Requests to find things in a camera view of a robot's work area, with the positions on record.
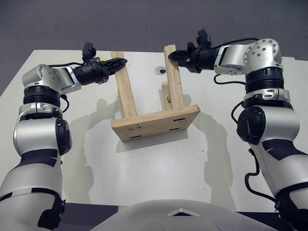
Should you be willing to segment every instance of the gray floor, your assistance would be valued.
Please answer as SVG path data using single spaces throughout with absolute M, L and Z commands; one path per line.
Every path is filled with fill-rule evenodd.
M 271 37 L 308 60 L 308 0 L 0 0 L 0 94 L 34 49 L 161 52 L 201 28 L 213 45 Z

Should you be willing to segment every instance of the wooden plank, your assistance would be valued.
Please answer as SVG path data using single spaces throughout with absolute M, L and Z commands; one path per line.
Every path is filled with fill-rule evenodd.
M 170 110 L 172 109 L 171 103 L 168 100 L 168 95 L 169 95 L 169 85 L 168 82 L 162 82 L 162 92 L 163 92 L 163 98 L 164 98 L 164 103 L 165 103 L 165 110 Z
M 165 110 L 130 118 L 111 120 L 111 127 L 121 141 L 185 130 L 199 114 L 198 105 Z
M 124 58 L 124 54 L 121 51 L 112 51 L 111 57 L 112 58 Z M 118 92 L 119 92 L 120 101 L 122 104 L 124 117 L 128 118 L 128 117 L 136 116 L 137 110 L 136 110 L 134 96 L 131 90 L 126 66 L 118 70 L 115 73 L 115 77 L 116 77 L 116 82 L 118 86 Z
M 164 47 L 166 71 L 169 83 L 170 101 L 173 109 L 184 107 L 183 91 L 180 79 L 179 65 L 168 59 L 168 56 L 176 50 L 175 45 Z

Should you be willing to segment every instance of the white table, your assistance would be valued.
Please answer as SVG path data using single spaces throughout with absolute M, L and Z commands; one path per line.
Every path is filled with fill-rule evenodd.
M 108 51 L 98 55 L 111 58 Z M 161 111 L 161 82 L 167 77 L 156 75 L 154 69 L 165 65 L 163 53 L 125 52 L 124 56 L 138 114 Z M 22 75 L 40 63 L 73 61 L 81 61 L 81 51 L 33 51 L 0 97 L 0 182 L 20 161 L 13 147 L 13 129 L 23 102 Z M 284 57 L 283 66 L 285 88 L 291 92 L 301 123 L 295 145 L 307 152 L 307 79 L 294 58 Z M 255 163 L 230 117 L 244 97 L 243 85 L 216 85 L 214 71 L 197 75 L 181 68 L 180 74 L 186 105 L 198 104 L 201 113 L 187 131 L 137 141 L 122 143 L 111 129 L 111 119 L 121 118 L 115 76 L 68 95 L 71 106 L 64 119 L 73 148 L 64 155 L 62 165 L 63 196 L 68 202 L 132 205 L 168 198 L 210 202 L 236 211 L 274 211 L 272 202 L 244 186 L 244 175 L 255 171 Z M 226 79 L 244 77 L 221 76 L 219 80 Z M 251 185 L 270 194 L 261 175 L 252 178 Z

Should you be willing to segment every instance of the black cable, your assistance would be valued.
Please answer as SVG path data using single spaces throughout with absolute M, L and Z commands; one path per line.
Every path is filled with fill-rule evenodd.
M 237 124 L 237 120 L 236 118 L 234 117 L 234 112 L 235 110 L 244 103 L 244 101 L 240 101 L 231 111 L 231 118 L 234 120 L 234 122 Z
M 61 95 L 60 97 L 61 97 L 61 99 L 65 100 L 65 102 L 67 103 L 66 108 L 62 111 L 62 113 L 64 113 L 69 108 L 69 101 L 67 100 L 67 96 L 66 95 Z
M 241 81 L 217 82 L 216 78 L 217 78 L 218 76 L 221 76 L 221 74 L 217 74 L 217 75 L 214 76 L 214 82 L 215 82 L 216 84 L 224 85 L 224 84 L 229 84 L 229 83 L 239 83 L 239 84 L 244 84 L 244 85 L 245 85 L 245 82 L 241 82 Z
M 243 41 L 248 41 L 248 40 L 254 40 L 254 41 L 258 41 L 259 39 L 258 38 L 242 38 L 242 39 L 237 39 L 237 40 L 233 40 L 233 41 L 230 41 L 230 42 L 225 42 L 223 44 L 220 44 L 218 46 L 215 46 L 215 47 L 211 47 L 211 49 L 217 49 L 219 47 L 222 47 L 222 46 L 226 46 L 226 45 L 229 45 L 229 44 L 232 44 L 232 43 L 236 43 L 236 42 L 243 42 Z
M 276 203 L 277 200 L 276 200 L 274 197 L 271 197 L 271 196 L 266 195 L 266 194 L 261 193 L 261 192 L 257 192 L 257 191 L 253 190 L 253 189 L 250 187 L 250 185 L 249 185 L 249 177 L 250 177 L 250 176 L 257 176 L 257 175 L 259 175 L 259 173 L 260 173 L 260 165 L 259 165 L 259 162 L 258 162 L 258 160 L 257 160 L 257 158 L 256 158 L 256 155 L 255 155 L 254 151 L 253 151 L 251 148 L 250 148 L 248 151 L 249 151 L 249 152 L 251 153 L 251 155 L 255 158 L 255 162 L 256 162 L 256 172 L 249 172 L 249 173 L 247 173 L 247 174 L 245 175 L 245 186 L 246 186 L 246 188 L 247 188 L 248 191 L 251 192 L 252 194 L 255 194 L 255 195 L 258 195 L 258 196 L 262 196 L 262 197 L 264 197 L 264 198 L 266 198 L 266 199 L 269 199 L 269 200 L 271 200 L 272 202 Z
M 84 65 L 85 64 L 85 62 L 83 62 L 83 63 L 75 63 L 75 62 L 72 62 L 72 63 L 67 63 L 67 64 L 52 64 L 52 65 L 48 65 L 48 66 L 50 66 L 50 67 L 61 67 L 61 66 L 70 66 L 70 65 L 79 65 L 79 66 L 82 66 L 82 65 Z
M 217 74 L 217 75 L 214 76 L 214 82 L 215 82 L 216 84 L 224 85 L 224 84 L 230 84 L 230 83 L 239 83 L 239 84 L 244 84 L 244 85 L 245 85 L 245 83 L 244 83 L 244 82 L 241 82 L 241 81 L 217 82 L 216 78 L 217 78 L 218 76 L 221 76 L 221 74 Z M 234 122 L 235 122 L 236 124 L 237 124 L 237 120 L 236 120 L 236 118 L 234 117 L 234 112 L 235 112 L 235 110 L 236 110 L 240 105 L 242 105 L 242 104 L 243 104 L 243 101 L 239 102 L 239 103 L 232 109 L 232 111 L 231 111 L 231 118 L 234 120 Z

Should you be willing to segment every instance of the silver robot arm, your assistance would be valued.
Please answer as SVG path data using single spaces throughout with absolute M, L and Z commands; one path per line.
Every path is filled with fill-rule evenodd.
M 187 51 L 175 51 L 169 58 L 194 73 L 207 69 L 222 75 L 245 74 L 237 134 L 250 144 L 281 218 L 297 230 L 307 230 L 308 155 L 293 145 L 299 120 L 289 91 L 283 88 L 279 44 L 267 38 L 212 48 L 204 30 L 198 36 L 198 46 L 188 43 Z
M 24 105 L 13 135 L 21 161 L 0 187 L 0 230 L 58 227 L 65 204 L 61 199 L 61 156 L 72 146 L 60 96 L 81 89 L 81 85 L 106 82 L 127 62 L 120 58 L 102 62 L 95 54 L 92 44 L 86 43 L 82 65 L 73 69 L 41 64 L 24 74 Z

